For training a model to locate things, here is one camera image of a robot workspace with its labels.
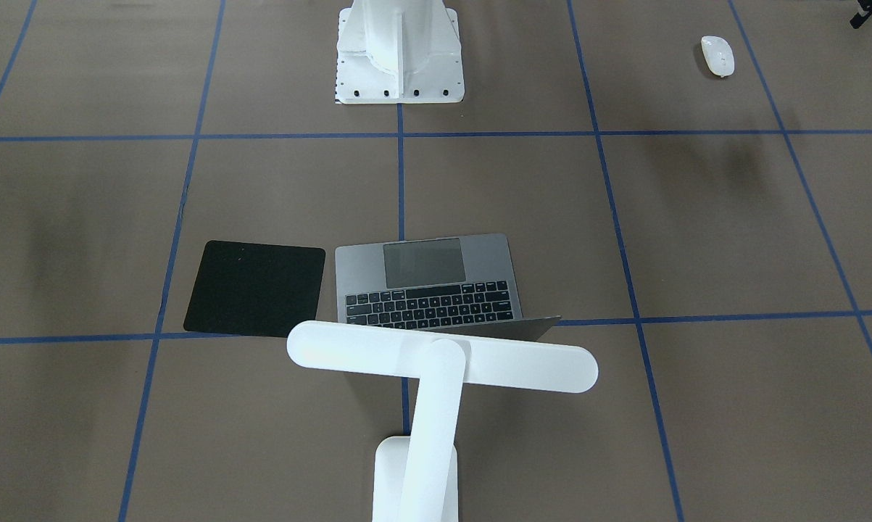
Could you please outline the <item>grey laptop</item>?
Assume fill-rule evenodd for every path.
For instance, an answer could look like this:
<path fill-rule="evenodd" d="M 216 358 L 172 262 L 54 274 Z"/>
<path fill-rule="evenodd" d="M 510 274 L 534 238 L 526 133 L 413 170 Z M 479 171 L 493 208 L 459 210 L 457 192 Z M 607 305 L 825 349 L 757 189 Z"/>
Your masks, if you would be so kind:
<path fill-rule="evenodd" d="M 523 314 L 502 233 L 340 246 L 339 322 L 537 341 L 559 316 Z"/>

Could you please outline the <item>black mouse pad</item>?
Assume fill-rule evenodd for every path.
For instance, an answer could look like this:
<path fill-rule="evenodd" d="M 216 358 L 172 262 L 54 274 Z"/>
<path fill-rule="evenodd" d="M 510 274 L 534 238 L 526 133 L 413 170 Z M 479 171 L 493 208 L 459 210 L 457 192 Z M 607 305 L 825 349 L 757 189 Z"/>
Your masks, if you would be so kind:
<path fill-rule="evenodd" d="M 183 329 L 286 338 L 316 319 L 325 261 L 323 248 L 208 241 Z"/>

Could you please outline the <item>white desk lamp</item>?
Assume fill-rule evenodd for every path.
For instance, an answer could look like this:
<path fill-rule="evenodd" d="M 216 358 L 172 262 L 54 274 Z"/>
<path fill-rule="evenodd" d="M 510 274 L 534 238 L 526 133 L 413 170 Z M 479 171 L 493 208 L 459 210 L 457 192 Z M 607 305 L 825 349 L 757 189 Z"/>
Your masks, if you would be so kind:
<path fill-rule="evenodd" d="M 458 520 L 454 439 L 465 384 L 579 394 L 599 377 L 582 347 L 442 331 L 309 320 L 286 347 L 307 369 L 418 380 L 410 435 L 386 437 L 375 451 L 373 521 Z"/>

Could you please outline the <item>white computer mouse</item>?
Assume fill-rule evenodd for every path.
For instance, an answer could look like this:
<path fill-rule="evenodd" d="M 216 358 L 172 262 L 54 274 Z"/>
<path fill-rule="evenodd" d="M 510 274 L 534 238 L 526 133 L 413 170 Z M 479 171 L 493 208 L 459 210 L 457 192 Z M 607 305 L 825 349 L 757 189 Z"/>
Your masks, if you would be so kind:
<path fill-rule="evenodd" d="M 735 73 L 735 56 L 727 40 L 720 36 L 702 36 L 700 46 L 711 74 L 727 78 Z"/>

